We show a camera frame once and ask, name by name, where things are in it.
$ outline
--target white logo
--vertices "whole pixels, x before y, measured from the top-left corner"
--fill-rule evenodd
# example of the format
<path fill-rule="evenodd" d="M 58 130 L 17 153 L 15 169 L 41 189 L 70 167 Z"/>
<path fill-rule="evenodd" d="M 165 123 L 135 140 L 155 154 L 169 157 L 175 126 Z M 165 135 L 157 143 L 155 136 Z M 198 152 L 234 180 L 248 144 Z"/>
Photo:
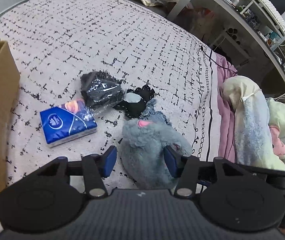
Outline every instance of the white logo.
<path fill-rule="evenodd" d="M 137 194 L 139 197 L 142 197 L 143 195 L 146 195 L 146 193 L 145 192 L 140 192 L 140 193 L 138 193 Z"/>

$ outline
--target blue tissue package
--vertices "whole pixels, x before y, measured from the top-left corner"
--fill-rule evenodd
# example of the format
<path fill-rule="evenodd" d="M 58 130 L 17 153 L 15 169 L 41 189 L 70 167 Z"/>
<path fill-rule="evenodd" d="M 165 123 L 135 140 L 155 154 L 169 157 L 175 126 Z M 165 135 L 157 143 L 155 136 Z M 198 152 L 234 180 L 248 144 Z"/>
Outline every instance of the blue tissue package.
<path fill-rule="evenodd" d="M 42 127 L 50 147 L 94 133 L 97 124 L 83 99 L 73 100 L 40 112 Z"/>

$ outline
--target white keyboard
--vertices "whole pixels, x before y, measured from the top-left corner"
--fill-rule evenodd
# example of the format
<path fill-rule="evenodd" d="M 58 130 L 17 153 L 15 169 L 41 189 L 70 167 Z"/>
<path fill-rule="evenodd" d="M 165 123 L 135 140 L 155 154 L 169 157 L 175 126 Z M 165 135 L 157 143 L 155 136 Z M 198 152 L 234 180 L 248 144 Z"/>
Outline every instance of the white keyboard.
<path fill-rule="evenodd" d="M 275 23 L 279 26 L 279 29 L 283 33 L 285 37 L 285 21 L 279 12 L 276 10 L 275 6 L 270 2 L 270 0 L 257 0 L 261 3 L 264 9 L 268 12 L 270 17 L 275 21 Z"/>

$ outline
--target gray fur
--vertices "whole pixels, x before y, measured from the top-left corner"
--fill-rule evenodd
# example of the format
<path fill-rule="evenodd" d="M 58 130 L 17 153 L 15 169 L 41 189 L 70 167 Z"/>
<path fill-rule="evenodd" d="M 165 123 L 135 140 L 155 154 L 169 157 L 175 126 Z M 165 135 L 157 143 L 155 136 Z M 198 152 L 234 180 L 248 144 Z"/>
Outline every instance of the gray fur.
<path fill-rule="evenodd" d="M 123 166 L 142 189 L 173 188 L 174 179 L 165 164 L 163 148 L 170 145 L 177 153 L 190 156 L 192 148 L 185 137 L 164 123 L 138 126 L 138 119 L 127 121 L 122 130 Z"/>

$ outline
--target bottle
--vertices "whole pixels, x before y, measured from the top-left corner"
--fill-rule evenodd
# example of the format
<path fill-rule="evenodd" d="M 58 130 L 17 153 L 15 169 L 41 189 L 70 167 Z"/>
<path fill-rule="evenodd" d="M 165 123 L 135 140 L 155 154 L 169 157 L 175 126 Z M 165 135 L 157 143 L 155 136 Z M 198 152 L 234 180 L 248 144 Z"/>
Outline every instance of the bottle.
<path fill-rule="evenodd" d="M 233 0 L 232 4 L 233 6 L 236 6 L 239 3 L 239 0 Z"/>

